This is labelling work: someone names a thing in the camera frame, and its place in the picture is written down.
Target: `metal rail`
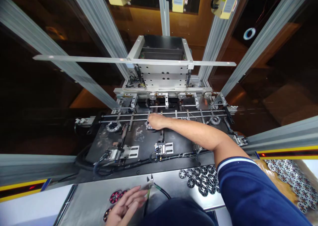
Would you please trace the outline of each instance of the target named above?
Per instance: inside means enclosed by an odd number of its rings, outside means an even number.
[[[202,113],[210,113],[211,110],[202,110]],[[224,110],[212,110],[212,112],[224,112]],[[177,112],[177,114],[186,114],[186,111],[180,111]],[[200,113],[200,111],[189,111],[189,113]],[[166,112],[166,113],[162,113],[163,115],[169,115],[169,114],[176,114],[176,112]],[[148,113],[135,113],[134,116],[146,116],[148,115]],[[117,114],[112,114],[112,115],[102,115],[101,117],[117,117]],[[122,114],[120,115],[121,117],[130,117],[131,114]]]
[[[211,117],[212,115],[203,115],[203,117]],[[214,116],[226,116],[226,114],[219,114],[219,115],[214,115]],[[108,121],[99,121],[99,123],[109,123],[109,122],[111,122],[112,120],[108,120]],[[133,119],[133,120],[131,120],[131,119],[127,119],[127,120],[118,120],[119,122],[136,122],[136,121],[148,121],[148,119]]]

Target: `pliers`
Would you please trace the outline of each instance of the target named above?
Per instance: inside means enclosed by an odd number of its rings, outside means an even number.
[[[148,194],[147,194],[147,198],[149,198],[150,195],[150,189],[152,188],[152,186],[155,186],[158,190],[160,190],[168,199],[171,199],[171,196],[164,190],[162,189],[160,186],[158,186],[154,181],[153,181],[153,176],[151,174],[151,179],[149,179],[149,177],[147,176],[147,183],[148,183]]]

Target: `metal plate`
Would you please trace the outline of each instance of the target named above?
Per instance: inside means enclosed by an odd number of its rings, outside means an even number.
[[[173,143],[166,143],[166,155],[173,154]]]
[[[111,206],[109,202],[111,194],[119,189],[131,189],[136,185],[141,185],[142,188],[145,188],[147,186],[147,176],[151,177],[150,174],[147,174],[79,184],[68,210],[61,220],[60,226],[104,226],[103,215],[105,210]],[[189,188],[187,179],[179,178],[179,170],[155,173],[153,174],[153,179],[172,198],[194,200],[204,210],[225,206],[221,194],[215,193],[203,197],[199,193],[197,186],[192,189]],[[147,214],[153,212],[166,200],[167,198],[153,187],[150,191]],[[137,225],[142,216],[143,208],[140,208],[133,216],[130,224]]]

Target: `metal rod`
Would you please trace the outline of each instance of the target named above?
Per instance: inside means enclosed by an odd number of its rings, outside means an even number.
[[[132,109],[131,107],[120,107],[120,108],[114,108],[114,109]]]
[[[224,110],[202,110],[203,113],[210,113],[211,111],[213,112],[224,112]],[[186,113],[186,111],[181,111],[178,112],[178,114],[183,114]],[[189,111],[189,113],[200,113],[200,111]],[[162,113],[163,115],[169,115],[169,114],[175,114],[175,112],[168,112],[168,113]],[[136,113],[135,116],[146,116],[148,115],[147,113]],[[130,117],[131,114],[122,114],[120,115],[121,117]],[[117,117],[117,115],[102,115],[101,117]]]
[[[166,106],[158,105],[158,106],[149,106],[149,108],[165,108]]]
[[[225,114],[219,114],[219,115],[215,115],[215,116],[226,116]],[[130,121],[130,119],[128,119],[128,120],[119,120],[119,122],[129,122]],[[134,119],[133,120],[133,122],[135,122],[135,121],[147,121],[147,119]],[[108,122],[111,122],[111,120],[110,121],[99,121],[99,123],[108,123]]]

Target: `metal bracket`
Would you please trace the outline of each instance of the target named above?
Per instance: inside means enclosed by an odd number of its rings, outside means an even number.
[[[241,146],[245,146],[248,144],[247,140],[245,137],[238,137],[236,134],[233,135],[233,139],[236,141],[237,145]]]
[[[120,159],[130,159],[130,158],[137,158],[139,152],[139,146],[123,146],[124,152],[121,154]]]
[[[156,143],[155,149],[158,149],[156,154],[165,155],[165,154],[173,154],[173,143]]]

